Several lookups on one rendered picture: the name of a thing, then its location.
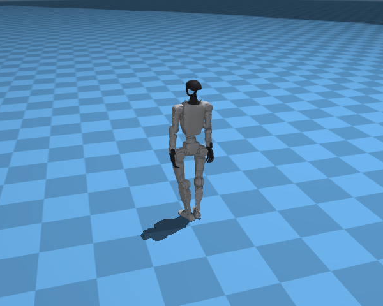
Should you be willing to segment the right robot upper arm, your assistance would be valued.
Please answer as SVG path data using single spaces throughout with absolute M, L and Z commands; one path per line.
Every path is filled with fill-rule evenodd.
M 212 109 L 213 106 L 211 103 L 204 101 L 206 105 L 206 112 L 205 112 L 205 121 L 204 121 L 204 129 L 209 129 L 211 128 L 211 117 L 212 117 Z

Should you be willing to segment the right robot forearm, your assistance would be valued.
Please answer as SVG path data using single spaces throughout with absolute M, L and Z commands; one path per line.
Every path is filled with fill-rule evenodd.
M 210 147 L 209 144 L 212 142 L 212 138 L 211 138 L 212 127 L 209 129 L 205 129 L 204 132 L 205 132 L 205 138 L 204 139 L 206 142 L 206 147 Z

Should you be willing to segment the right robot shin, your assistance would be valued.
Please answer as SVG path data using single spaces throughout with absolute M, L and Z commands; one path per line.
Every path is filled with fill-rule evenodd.
M 202 199 L 202 195 L 203 195 L 203 185 L 204 185 L 204 179 L 202 179 L 202 185 L 201 187 L 195 187 L 195 201 L 196 201 L 196 206 L 195 206 L 195 211 L 197 211 L 197 209 L 200 211 L 200 202 L 201 202 L 201 199 Z

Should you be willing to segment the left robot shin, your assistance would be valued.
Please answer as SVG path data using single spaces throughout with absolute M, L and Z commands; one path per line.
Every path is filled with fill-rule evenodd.
M 179 194 L 184 205 L 184 209 L 187 215 L 191 213 L 190 201 L 191 201 L 191 191 L 190 189 L 186 190 L 186 186 L 183 182 L 179 183 Z

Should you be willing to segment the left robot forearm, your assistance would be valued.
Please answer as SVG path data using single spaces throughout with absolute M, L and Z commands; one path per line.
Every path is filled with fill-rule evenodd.
M 174 129 L 172 126 L 169 127 L 169 152 L 171 153 L 171 149 L 174 149 L 175 152 L 176 152 L 176 138 L 177 138 L 177 135 L 174 134 Z

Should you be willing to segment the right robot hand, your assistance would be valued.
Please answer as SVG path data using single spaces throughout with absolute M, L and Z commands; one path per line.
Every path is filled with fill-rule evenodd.
M 210 146 L 210 147 L 206 147 L 207 150 L 208 150 L 206 161 L 208 160 L 208 162 L 210 163 L 210 162 L 213 162 L 213 160 L 214 160 L 213 150 L 212 150 L 212 148 L 213 148 L 212 142 L 209 144 L 209 146 Z M 208 158 L 209 158 L 209 159 L 208 159 Z M 209 160 L 210 160 L 210 161 L 209 161 Z M 207 162 L 207 163 L 208 163 L 208 162 Z

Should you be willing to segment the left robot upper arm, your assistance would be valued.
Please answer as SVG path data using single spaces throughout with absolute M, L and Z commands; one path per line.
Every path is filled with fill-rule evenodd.
M 182 114 L 183 109 L 183 104 L 177 104 L 172 107 L 172 127 L 174 129 L 174 133 L 179 131 L 180 114 Z

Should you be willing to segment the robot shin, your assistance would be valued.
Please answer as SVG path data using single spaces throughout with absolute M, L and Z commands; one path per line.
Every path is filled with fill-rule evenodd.
M 179 183 L 179 194 L 184 205 L 184 209 L 187 215 L 191 213 L 190 201 L 191 201 L 191 191 L 190 189 L 186 190 L 186 186 L 183 182 Z
M 201 202 L 201 199 L 202 199 L 202 195 L 203 195 L 203 185 L 204 185 L 204 179 L 202 179 L 202 185 L 201 187 L 195 187 L 195 201 L 196 201 L 196 206 L 195 206 L 195 211 L 197 211 L 197 209 L 200 211 L 200 202 Z

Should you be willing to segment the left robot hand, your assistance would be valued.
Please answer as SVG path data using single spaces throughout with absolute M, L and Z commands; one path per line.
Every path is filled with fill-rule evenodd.
M 174 158 L 174 155 L 176 154 L 176 153 L 175 153 L 175 150 L 174 150 L 174 149 L 171 149 L 170 151 L 171 151 L 171 153 L 169 153 L 169 155 L 170 155 L 170 159 L 171 159 L 171 161 L 172 161 L 173 166 L 174 166 L 175 168 L 179 168 L 179 167 L 177 167 L 176 164 L 175 164 L 175 158 Z

